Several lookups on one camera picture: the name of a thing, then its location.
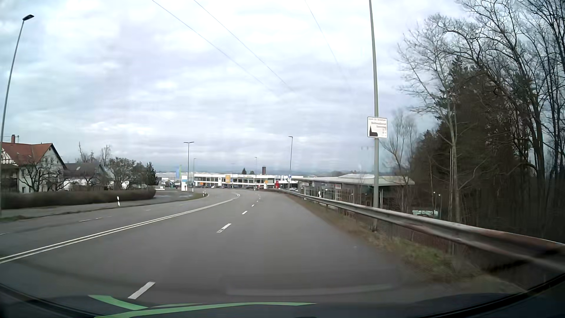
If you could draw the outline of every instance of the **lamp post pole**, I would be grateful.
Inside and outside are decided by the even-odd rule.
[[[194,192],[194,187],[196,186],[196,164],[194,161],[198,158],[192,158],[192,192]]]
[[[4,111],[2,113],[2,128],[0,129],[0,189],[2,184],[2,140],[4,139],[4,123],[6,122],[6,108],[8,106],[8,93],[10,92],[10,82],[12,82],[12,72],[14,71],[14,63],[16,62],[16,53],[18,52],[18,45],[20,44],[21,31],[24,29],[24,23],[33,18],[33,15],[28,14],[21,20],[20,33],[16,41],[16,49],[14,50],[14,57],[12,58],[12,66],[10,67],[10,74],[8,75],[8,86],[6,87],[6,97],[4,98]],[[0,195],[0,217],[2,216],[2,196]]]
[[[373,25],[373,5],[369,0],[369,15],[371,17],[371,41],[373,43],[373,84],[375,100],[375,117],[379,116],[379,90],[377,86],[377,54],[375,52],[375,27]],[[379,208],[379,139],[375,138],[375,180],[373,181],[373,207]]]
[[[185,141],[185,144],[188,144],[188,154],[186,157],[186,190],[188,191],[188,177],[190,174],[190,144],[193,143],[193,141]]]
[[[288,166],[288,175],[290,175],[292,178],[292,144],[294,142],[294,137],[292,136],[289,137],[290,137],[290,164]]]

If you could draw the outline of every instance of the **bush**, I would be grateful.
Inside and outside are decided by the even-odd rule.
[[[2,193],[2,209],[49,207],[93,203],[147,200],[155,196],[154,189],[109,191],[47,191],[30,194]]]

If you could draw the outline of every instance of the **white building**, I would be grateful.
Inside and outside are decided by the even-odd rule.
[[[298,181],[293,178],[303,178],[301,175],[293,175],[290,180],[288,175],[273,174],[235,174],[235,173],[195,173],[196,186],[215,186],[228,188],[245,187],[267,187],[274,188],[278,183],[281,189],[296,188]]]

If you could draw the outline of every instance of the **dry grass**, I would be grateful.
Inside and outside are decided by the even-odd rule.
[[[372,232],[369,226],[354,218],[338,213],[336,209],[303,200],[296,196],[289,196],[298,204],[304,206],[316,216],[329,224],[347,232],[355,237],[362,238],[365,242],[386,250],[400,257],[410,268],[414,269],[430,282],[446,282],[488,286],[489,290],[504,290],[516,292],[518,288],[513,284],[499,280],[485,273],[471,264],[457,260],[454,256],[442,251],[410,242],[409,240],[388,237],[382,233]]]

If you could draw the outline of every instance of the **house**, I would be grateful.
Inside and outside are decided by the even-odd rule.
[[[2,191],[30,193],[62,190],[65,163],[52,143],[20,144],[12,135],[2,143]]]
[[[65,190],[70,190],[73,186],[107,186],[108,173],[102,164],[94,162],[66,163],[67,169],[64,171]]]

